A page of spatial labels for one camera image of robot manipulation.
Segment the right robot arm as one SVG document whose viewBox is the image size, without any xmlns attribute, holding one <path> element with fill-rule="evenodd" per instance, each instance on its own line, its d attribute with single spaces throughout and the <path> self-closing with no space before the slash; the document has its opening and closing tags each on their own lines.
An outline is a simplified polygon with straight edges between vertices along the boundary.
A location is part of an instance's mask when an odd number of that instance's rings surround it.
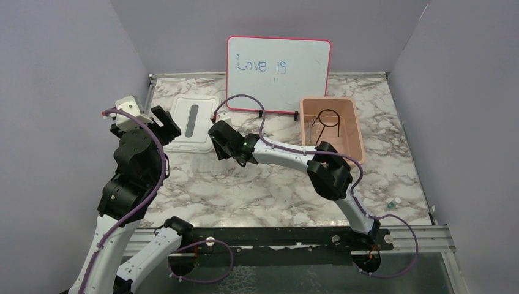
<svg viewBox="0 0 519 294">
<path fill-rule="evenodd" d="M 354 193 L 351 167 L 327 142 L 318 146 L 297 146 L 241 135 L 227 122 L 216 122 L 208 132 L 219 160 L 234 159 L 240 166 L 271 164 L 305 173 L 315 192 L 335 202 L 345 215 L 355 245 L 368 249 L 378 240 L 380 223 Z"/>
</svg>

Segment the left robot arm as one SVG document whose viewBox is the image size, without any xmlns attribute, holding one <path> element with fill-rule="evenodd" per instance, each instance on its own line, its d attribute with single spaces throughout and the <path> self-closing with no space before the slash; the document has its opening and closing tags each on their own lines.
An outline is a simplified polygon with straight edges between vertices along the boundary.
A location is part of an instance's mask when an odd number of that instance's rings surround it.
<svg viewBox="0 0 519 294">
<path fill-rule="evenodd" d="M 67 293 L 136 293 L 170 253 L 186 251 L 192 245 L 192 224 L 173 216 L 159 227 L 152 241 L 123 261 L 131 237 L 169 176 L 163 147 L 181 135 L 162 107 L 151 112 L 153 118 L 131 114 L 123 107 L 106 111 L 118 120 L 111 125 L 111 132 L 119 138 L 114 152 L 118 166 L 102 190 L 92 244 Z"/>
</svg>

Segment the black wire ring stand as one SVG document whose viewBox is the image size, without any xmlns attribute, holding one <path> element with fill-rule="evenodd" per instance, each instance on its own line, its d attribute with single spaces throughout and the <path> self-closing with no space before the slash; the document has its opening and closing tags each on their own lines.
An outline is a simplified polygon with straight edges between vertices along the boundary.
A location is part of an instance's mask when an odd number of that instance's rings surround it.
<svg viewBox="0 0 519 294">
<path fill-rule="evenodd" d="M 331 112 L 331 113 L 333 113 L 333 114 L 335 115 L 337 121 L 336 121 L 335 123 L 333 123 L 333 124 L 328 124 L 328 123 L 324 122 L 324 121 L 321 119 L 321 117 L 322 117 L 322 114 L 325 113 L 325 112 Z M 318 115 L 317 115 L 317 117 L 316 117 L 316 121 L 319 122 L 319 123 L 323 126 L 323 128 L 321 129 L 321 132 L 320 132 L 319 135 L 318 135 L 317 140 L 315 141 L 316 144 L 319 143 L 321 137 L 323 136 L 324 130 L 325 130 L 326 128 L 336 127 L 336 128 L 337 128 L 337 137 L 340 136 L 340 121 L 341 121 L 341 119 L 340 119 L 340 115 L 338 114 L 337 111 L 335 111 L 335 110 L 333 110 L 333 109 L 330 109 L 330 108 L 325 108 L 325 109 L 321 110 L 321 111 L 318 113 Z"/>
</svg>

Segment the glass pipette bundle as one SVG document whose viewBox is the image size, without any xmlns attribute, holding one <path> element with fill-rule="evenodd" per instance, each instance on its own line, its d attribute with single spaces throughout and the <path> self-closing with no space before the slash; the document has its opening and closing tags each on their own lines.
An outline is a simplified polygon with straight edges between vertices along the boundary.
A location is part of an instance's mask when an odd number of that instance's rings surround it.
<svg viewBox="0 0 519 294">
<path fill-rule="evenodd" d="M 305 117 L 304 134 L 305 134 L 305 142 L 306 142 L 307 146 L 314 145 L 314 143 L 312 142 L 312 132 L 313 132 L 313 127 L 315 126 L 315 124 L 316 124 L 316 116 Z"/>
</svg>

